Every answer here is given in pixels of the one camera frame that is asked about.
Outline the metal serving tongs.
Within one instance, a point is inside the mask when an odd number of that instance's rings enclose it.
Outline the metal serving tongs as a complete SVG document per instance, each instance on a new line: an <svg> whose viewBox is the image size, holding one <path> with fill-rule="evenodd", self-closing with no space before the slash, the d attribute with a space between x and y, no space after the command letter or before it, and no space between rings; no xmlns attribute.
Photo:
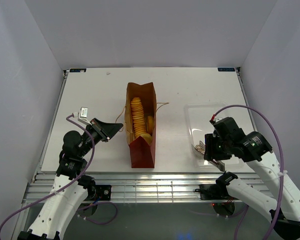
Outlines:
<svg viewBox="0 0 300 240"><path fill-rule="evenodd" d="M226 170L225 164L220 160L205 160L204 155L200 154L195 150L196 145L191 145L191 150L194 156L194 161L196 162L197 166L201 169L203 168L211 168L212 166L216 167L219 171L224 172Z"/></svg>

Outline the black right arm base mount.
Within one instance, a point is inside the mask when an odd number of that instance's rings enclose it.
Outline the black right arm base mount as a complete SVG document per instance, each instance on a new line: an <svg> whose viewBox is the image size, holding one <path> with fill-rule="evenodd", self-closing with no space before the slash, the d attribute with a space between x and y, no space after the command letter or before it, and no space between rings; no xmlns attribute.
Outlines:
<svg viewBox="0 0 300 240"><path fill-rule="evenodd" d="M234 179L238 179L238 176L226 171L215 180L214 184L200 184L194 192L200 194L201 200L229 200L231 196L226 186Z"/></svg>

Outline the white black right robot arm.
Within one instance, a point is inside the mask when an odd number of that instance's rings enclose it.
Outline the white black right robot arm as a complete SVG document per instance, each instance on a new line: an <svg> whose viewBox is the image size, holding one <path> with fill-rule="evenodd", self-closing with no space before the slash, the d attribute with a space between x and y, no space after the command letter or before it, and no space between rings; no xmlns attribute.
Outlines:
<svg viewBox="0 0 300 240"><path fill-rule="evenodd" d="M225 171L215 181L216 194L222 199L233 197L246 203L274 224L274 231L282 239L300 239L300 190L280 170L281 165L266 138L257 131L245 134L232 117L210 123L214 131L204 136L204 159L222 161L233 156L241 159L254 170L273 196L248 186L230 171Z"/></svg>

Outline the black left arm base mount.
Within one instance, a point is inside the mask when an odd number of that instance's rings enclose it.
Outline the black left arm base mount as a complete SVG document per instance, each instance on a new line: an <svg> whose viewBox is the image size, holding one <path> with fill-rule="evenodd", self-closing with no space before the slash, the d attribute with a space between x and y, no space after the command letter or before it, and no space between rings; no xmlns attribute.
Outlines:
<svg viewBox="0 0 300 240"><path fill-rule="evenodd" d="M92 187L91 201L110 201L112 195L111 185L95 185Z"/></svg>

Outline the long ridged orange bread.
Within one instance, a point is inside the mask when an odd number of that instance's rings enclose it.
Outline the long ridged orange bread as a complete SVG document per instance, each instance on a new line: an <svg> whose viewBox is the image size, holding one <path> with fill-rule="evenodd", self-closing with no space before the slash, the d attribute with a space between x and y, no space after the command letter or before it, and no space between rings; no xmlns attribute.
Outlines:
<svg viewBox="0 0 300 240"><path fill-rule="evenodd" d="M130 109L135 138L142 137L150 144L152 142L152 136L147 132L144 109L139 97L134 97L131 100Z"/></svg>

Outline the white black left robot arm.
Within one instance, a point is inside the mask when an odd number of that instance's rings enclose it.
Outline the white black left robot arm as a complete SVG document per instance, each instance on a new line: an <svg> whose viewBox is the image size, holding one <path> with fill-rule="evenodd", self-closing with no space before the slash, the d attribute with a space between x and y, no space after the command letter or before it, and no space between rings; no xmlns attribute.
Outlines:
<svg viewBox="0 0 300 240"><path fill-rule="evenodd" d="M83 128L83 133L71 130L64 135L51 191L28 230L19 233L19 240L63 239L81 203L96 195L95 180L85 175L91 164L84 159L85 155L93 154L97 143L108 142L122 127L121 123L106 123L94 118Z"/></svg>

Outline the white chocolate drizzled donut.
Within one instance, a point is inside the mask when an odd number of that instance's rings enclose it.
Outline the white chocolate drizzled donut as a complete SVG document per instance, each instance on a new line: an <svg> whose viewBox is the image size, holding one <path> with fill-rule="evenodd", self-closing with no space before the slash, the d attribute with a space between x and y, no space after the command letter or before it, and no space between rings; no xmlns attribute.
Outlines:
<svg viewBox="0 0 300 240"><path fill-rule="evenodd" d="M199 144L197 144L195 147L195 150L198 152L198 153L200 153L200 154L202 154L202 155L204 155L205 154L205 144L204 143L202 143L201 141L199 142Z"/></svg>

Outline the glazed orange donut bread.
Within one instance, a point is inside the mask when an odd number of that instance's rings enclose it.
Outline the glazed orange donut bread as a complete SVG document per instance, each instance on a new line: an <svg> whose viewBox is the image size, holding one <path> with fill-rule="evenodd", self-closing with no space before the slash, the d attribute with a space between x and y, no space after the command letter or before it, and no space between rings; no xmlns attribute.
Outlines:
<svg viewBox="0 0 300 240"><path fill-rule="evenodd" d="M153 130L154 130L154 126L155 126L155 120L154 117L149 115L146 118L146 132L150 135L153 134Z"/></svg>

